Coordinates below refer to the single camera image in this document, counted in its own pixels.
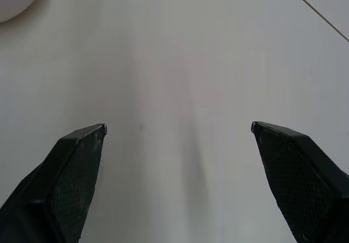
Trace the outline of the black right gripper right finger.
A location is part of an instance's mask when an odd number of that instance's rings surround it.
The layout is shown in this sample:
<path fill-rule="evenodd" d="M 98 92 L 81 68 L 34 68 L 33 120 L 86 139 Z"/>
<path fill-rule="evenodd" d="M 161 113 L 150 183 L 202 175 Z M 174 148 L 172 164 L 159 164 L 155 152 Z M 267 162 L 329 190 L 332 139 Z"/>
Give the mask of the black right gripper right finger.
<path fill-rule="evenodd" d="M 296 242 L 348 242 L 348 175 L 305 134 L 260 121 L 251 132 Z"/>

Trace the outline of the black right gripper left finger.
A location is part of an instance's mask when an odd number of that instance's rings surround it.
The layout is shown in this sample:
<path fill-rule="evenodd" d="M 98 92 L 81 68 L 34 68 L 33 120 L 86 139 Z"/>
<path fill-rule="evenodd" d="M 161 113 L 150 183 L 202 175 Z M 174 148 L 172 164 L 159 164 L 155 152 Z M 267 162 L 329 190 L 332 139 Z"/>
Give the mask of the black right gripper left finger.
<path fill-rule="evenodd" d="M 1 242 L 78 242 L 91 205 L 107 127 L 60 138 L 1 207 Z"/>

